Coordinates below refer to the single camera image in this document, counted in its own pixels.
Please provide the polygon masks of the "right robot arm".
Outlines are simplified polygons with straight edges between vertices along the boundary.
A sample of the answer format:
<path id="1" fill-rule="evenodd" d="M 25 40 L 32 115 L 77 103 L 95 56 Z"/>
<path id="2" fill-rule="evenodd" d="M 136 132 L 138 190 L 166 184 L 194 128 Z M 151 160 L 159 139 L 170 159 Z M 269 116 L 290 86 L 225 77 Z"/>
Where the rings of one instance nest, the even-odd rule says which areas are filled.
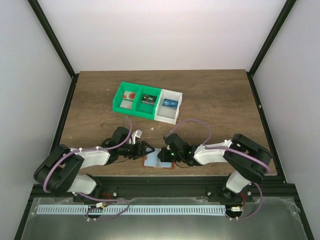
<path id="1" fill-rule="evenodd" d="M 259 184 L 271 171 L 269 164 L 272 153 L 242 135 L 216 144 L 190 145 L 176 133 L 164 137 L 166 147 L 161 148 L 157 158 L 163 163 L 182 162 L 189 167 L 205 166 L 213 163 L 229 163 L 232 172 L 225 185 L 218 191 L 229 202 L 236 200 L 249 184 Z"/>

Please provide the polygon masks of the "white red credit card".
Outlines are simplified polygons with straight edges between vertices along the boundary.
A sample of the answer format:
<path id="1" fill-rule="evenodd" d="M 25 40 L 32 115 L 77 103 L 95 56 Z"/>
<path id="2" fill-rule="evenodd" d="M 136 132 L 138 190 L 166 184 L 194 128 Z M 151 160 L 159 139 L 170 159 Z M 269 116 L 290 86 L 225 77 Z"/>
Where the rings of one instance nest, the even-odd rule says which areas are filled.
<path id="1" fill-rule="evenodd" d="M 133 102 L 130 100 L 122 100 L 121 104 L 120 104 L 120 108 L 122 109 L 127 109 L 127 110 L 131 110 L 133 106 Z"/>

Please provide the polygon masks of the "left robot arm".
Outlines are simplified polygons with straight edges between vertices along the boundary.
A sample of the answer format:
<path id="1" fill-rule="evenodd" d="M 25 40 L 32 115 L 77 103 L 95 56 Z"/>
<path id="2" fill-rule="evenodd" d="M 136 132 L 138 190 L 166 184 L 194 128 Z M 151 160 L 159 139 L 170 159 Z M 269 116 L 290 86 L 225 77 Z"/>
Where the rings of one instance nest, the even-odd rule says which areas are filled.
<path id="1" fill-rule="evenodd" d="M 97 202 L 102 189 L 93 177 L 79 174 L 92 166 L 106 166 L 119 157 L 136 160 L 155 152 L 155 148 L 140 141 L 141 130 L 132 132 L 123 126 L 117 127 L 110 138 L 92 148 L 69 148 L 57 145 L 33 174 L 43 191 L 59 197 L 65 193 L 82 193 L 91 202 Z"/>

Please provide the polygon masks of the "brown leather card holder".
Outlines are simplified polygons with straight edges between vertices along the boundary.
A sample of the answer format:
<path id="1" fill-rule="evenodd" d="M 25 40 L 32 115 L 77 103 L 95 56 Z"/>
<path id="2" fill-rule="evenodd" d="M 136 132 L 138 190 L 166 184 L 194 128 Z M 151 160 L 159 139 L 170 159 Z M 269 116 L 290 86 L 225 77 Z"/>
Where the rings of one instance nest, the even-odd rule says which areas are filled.
<path id="1" fill-rule="evenodd" d="M 160 151 L 160 148 L 156 148 L 153 152 L 147 154 L 144 157 L 142 166 L 147 168 L 174 169 L 175 165 L 173 162 L 161 162 L 158 158 L 158 153 Z"/>

